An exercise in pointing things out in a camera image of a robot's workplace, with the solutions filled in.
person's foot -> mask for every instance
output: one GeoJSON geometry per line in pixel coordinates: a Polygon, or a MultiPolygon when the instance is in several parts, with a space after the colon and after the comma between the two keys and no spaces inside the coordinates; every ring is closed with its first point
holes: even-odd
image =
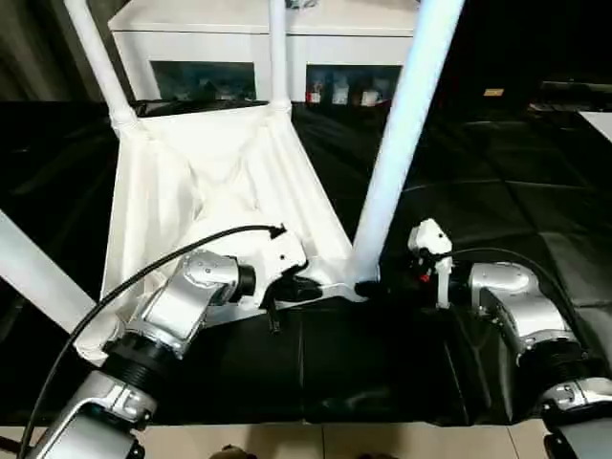
{"type": "Polygon", "coordinates": [[[257,459],[257,456],[249,454],[239,447],[226,445],[219,452],[211,455],[210,459],[257,459]]]}
{"type": "Polygon", "coordinates": [[[375,453],[375,454],[362,454],[357,459],[397,459],[396,457],[389,456],[388,454],[375,453]]]}

white cabinet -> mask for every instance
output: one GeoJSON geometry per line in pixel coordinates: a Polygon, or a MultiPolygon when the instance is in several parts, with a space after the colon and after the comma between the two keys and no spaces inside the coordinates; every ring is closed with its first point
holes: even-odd
{"type": "MultiPolygon", "coordinates": [[[[319,0],[287,10],[292,100],[387,98],[418,7],[416,0],[319,0]]],[[[132,0],[109,26],[138,99],[270,97],[267,0],[132,0]]]]}

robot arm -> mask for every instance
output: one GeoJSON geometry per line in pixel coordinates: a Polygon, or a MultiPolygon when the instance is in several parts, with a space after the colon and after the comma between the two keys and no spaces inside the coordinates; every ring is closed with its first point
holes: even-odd
{"type": "Polygon", "coordinates": [[[137,308],[123,336],[107,345],[103,366],[88,376],[28,458],[143,458],[132,431],[146,427],[207,310],[229,307],[242,295],[253,295],[257,282],[268,287],[284,272],[303,267],[303,249],[289,233],[271,242],[272,251],[287,251],[275,269],[270,263],[261,268],[261,279],[233,257],[205,250],[185,255],[167,282],[137,308]]]}
{"type": "Polygon", "coordinates": [[[454,269],[450,257],[434,256],[433,265],[426,260],[450,252],[447,241],[440,227],[427,220],[411,232],[408,246],[417,264],[430,266],[437,278],[438,307],[468,303],[474,316],[499,328],[519,378],[535,394],[551,431],[545,439],[549,456],[612,457],[612,381],[605,365],[579,342],[557,305],[541,292],[534,272],[515,263],[454,269]]]}

tile floor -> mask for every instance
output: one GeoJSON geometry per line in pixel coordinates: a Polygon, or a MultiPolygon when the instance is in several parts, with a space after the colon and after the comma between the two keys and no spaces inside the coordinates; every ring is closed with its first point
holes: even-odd
{"type": "MultiPolygon", "coordinates": [[[[0,427],[18,438],[19,427],[0,427]]],[[[439,428],[423,423],[324,426],[151,427],[141,438],[147,459],[208,459],[232,444],[259,459],[355,459],[380,452],[399,459],[546,459],[540,421],[518,426],[439,428]]],[[[0,459],[13,458],[0,452],[0,459]]]]}

black wrinkled sheet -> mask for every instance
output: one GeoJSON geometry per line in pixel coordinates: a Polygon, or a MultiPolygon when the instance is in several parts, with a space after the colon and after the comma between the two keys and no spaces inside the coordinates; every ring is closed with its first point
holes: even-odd
{"type": "MultiPolygon", "coordinates": [[[[218,108],[140,106],[142,114],[218,108]]],[[[14,104],[4,113],[0,208],[97,296],[117,141],[95,104],[14,104]]],[[[295,128],[353,237],[385,110],[294,109],[295,128]]],[[[612,145],[577,114],[431,116],[385,248],[404,250],[433,217],[456,248],[520,251],[556,273],[590,345],[612,358],[612,145]]],[[[492,255],[472,259],[498,260],[492,255]]],[[[22,424],[66,335],[0,284],[0,424],[22,424]]],[[[487,325],[409,300],[342,299],[201,334],[162,401],[161,424],[429,421],[508,424],[531,416],[514,368],[487,325]]],[[[40,423],[89,371],[64,363],[40,423]]]]}

